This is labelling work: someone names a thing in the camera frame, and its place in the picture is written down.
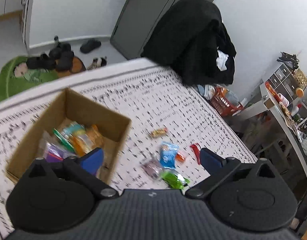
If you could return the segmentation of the white side table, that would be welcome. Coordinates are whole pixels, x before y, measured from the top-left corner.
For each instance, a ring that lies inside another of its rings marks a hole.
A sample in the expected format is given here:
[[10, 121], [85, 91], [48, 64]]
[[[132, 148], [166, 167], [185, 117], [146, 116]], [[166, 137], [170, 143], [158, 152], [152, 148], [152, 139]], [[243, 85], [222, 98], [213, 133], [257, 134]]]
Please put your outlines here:
[[243, 111], [237, 114], [237, 118], [241, 121], [244, 121], [265, 111], [271, 112], [276, 121], [279, 123], [286, 137], [290, 141], [292, 147], [294, 148], [307, 178], [307, 157], [305, 156], [304, 150], [298, 140], [296, 133], [291, 126], [286, 124], [285, 117], [278, 105], [278, 102], [270, 93], [265, 83], [262, 83], [259, 88], [262, 98], [258, 102], [254, 103], [250, 107], [245, 108]]

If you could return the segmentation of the purple snack packet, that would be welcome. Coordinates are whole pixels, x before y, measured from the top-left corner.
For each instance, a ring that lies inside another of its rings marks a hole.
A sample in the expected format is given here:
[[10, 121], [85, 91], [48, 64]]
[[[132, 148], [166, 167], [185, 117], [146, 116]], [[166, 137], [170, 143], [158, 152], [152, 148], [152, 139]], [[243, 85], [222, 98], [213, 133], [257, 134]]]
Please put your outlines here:
[[163, 170], [160, 162], [155, 158], [145, 160], [141, 164], [141, 168], [153, 180], [159, 179]]

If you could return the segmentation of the red white snack bar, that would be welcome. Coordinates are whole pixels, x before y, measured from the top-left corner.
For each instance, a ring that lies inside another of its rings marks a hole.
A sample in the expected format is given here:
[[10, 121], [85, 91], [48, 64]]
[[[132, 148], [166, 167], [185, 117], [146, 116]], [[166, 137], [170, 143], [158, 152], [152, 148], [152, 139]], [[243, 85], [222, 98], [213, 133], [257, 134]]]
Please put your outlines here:
[[190, 148], [192, 149], [195, 157], [196, 157], [196, 161], [198, 163], [198, 165], [201, 164], [201, 161], [200, 161], [200, 151], [201, 151], [201, 147], [198, 143], [195, 143], [195, 144], [191, 144], [190, 145]]

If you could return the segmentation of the black clothes pile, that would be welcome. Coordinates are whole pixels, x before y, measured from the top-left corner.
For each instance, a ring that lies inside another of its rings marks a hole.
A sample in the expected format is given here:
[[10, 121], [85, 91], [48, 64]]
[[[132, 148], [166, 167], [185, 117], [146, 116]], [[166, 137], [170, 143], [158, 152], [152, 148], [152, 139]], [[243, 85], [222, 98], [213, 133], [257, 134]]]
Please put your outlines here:
[[[217, 67], [218, 50], [229, 56]], [[179, 0], [161, 17], [141, 57], [170, 67], [187, 86], [234, 81], [236, 49], [218, 7], [206, 0]]]

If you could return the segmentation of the white crumpled cloth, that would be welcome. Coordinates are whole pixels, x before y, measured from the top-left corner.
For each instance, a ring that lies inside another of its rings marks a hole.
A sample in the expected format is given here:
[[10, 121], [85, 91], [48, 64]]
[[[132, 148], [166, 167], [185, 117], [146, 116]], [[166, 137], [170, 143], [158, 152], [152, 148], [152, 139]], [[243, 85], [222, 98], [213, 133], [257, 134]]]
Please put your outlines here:
[[221, 72], [227, 70], [226, 62], [228, 60], [229, 56], [222, 51], [218, 50], [218, 57], [216, 59], [217, 67]]

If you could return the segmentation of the white drawer organizer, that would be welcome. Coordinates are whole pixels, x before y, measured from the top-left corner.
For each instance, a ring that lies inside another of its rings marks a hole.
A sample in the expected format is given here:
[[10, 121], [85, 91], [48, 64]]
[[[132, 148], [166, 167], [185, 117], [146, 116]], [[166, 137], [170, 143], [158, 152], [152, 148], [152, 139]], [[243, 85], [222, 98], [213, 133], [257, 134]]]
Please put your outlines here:
[[296, 88], [299, 87], [294, 76], [285, 64], [281, 64], [271, 76], [268, 82], [277, 94], [281, 93], [285, 98], [292, 101], [297, 98]]

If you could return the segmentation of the blue snack packet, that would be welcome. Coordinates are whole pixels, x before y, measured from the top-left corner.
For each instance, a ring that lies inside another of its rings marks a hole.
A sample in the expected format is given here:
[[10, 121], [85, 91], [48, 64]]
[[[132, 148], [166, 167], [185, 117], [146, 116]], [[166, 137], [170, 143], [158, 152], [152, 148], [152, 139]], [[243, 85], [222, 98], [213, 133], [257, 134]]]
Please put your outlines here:
[[160, 148], [160, 164], [164, 168], [175, 168], [175, 157], [178, 153], [179, 146], [169, 143], [162, 142]]

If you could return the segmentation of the clear orange snack packet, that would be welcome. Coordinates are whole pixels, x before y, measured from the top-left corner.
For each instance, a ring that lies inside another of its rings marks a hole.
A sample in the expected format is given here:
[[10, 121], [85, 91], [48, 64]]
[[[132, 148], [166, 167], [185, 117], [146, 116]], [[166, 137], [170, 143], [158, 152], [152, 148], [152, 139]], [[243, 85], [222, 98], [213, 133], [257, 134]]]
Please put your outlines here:
[[178, 151], [175, 159], [180, 162], [180, 163], [184, 163], [186, 161], [188, 154], [186, 152], [182, 152], [182, 151]]

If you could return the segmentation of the grey door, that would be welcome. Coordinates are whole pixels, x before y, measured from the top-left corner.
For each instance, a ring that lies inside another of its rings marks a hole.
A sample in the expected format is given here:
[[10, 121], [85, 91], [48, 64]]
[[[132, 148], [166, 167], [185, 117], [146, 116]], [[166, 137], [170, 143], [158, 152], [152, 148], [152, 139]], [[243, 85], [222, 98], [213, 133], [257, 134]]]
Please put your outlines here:
[[128, 60], [140, 57], [159, 19], [178, 1], [126, 0], [111, 36], [111, 44]]

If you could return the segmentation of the black shoes pile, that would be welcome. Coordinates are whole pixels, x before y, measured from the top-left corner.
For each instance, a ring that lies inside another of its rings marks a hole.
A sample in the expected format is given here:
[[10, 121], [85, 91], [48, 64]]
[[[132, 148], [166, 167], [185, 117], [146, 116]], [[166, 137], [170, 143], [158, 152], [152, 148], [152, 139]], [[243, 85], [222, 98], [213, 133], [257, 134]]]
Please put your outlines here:
[[49, 54], [41, 54], [38, 57], [29, 57], [26, 65], [29, 69], [68, 71], [73, 66], [74, 52], [69, 43], [58, 43]]

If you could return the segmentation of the orange plastic basket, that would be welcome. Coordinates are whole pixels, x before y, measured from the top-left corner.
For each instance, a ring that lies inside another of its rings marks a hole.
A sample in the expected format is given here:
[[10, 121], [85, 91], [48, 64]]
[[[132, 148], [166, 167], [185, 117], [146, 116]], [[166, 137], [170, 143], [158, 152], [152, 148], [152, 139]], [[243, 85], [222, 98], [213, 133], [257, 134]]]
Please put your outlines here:
[[237, 106], [232, 105], [232, 103], [226, 99], [224, 94], [222, 94], [222, 89], [220, 87], [215, 88], [215, 93], [211, 98], [210, 103], [222, 117], [232, 116], [238, 111], [242, 111], [244, 109], [241, 103], [239, 103]]

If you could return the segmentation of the brown cardboard box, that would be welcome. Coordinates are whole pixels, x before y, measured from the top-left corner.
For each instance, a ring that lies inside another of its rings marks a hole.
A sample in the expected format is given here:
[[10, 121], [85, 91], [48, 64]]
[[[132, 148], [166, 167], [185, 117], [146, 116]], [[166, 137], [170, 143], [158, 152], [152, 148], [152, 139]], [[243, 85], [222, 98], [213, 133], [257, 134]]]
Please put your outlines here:
[[76, 154], [70, 136], [92, 125], [96, 125], [104, 137], [104, 161], [96, 176], [109, 183], [119, 151], [125, 144], [131, 119], [71, 89], [63, 90], [22, 138], [6, 167], [7, 177], [14, 183], [19, 181], [34, 159], [42, 155], [39, 147], [43, 138], [56, 141], [65, 150]]

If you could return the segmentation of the small yellow brown snack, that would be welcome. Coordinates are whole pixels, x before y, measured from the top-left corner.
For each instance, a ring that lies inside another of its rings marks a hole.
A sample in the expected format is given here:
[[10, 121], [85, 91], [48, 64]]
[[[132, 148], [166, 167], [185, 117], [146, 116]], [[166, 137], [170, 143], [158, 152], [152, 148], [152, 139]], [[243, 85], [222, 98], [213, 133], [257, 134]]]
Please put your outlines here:
[[155, 129], [155, 130], [149, 132], [149, 136], [152, 139], [164, 137], [167, 134], [168, 134], [168, 129], [166, 127]]

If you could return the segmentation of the green snack packet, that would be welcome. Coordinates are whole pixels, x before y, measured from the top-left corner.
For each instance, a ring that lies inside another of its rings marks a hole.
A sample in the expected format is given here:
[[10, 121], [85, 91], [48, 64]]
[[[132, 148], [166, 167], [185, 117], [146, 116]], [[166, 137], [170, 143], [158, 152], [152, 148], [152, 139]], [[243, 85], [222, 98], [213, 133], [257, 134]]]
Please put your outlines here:
[[182, 190], [190, 183], [189, 179], [182, 176], [175, 170], [167, 169], [161, 173], [161, 178], [172, 189]]

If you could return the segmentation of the orange rice cracker packet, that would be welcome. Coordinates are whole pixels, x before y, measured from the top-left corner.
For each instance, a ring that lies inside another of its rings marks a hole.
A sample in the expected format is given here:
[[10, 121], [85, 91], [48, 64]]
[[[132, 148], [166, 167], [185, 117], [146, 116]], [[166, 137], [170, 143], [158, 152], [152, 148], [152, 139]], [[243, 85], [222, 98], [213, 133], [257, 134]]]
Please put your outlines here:
[[79, 157], [83, 157], [97, 147], [104, 146], [104, 137], [96, 125], [74, 132], [69, 140]]

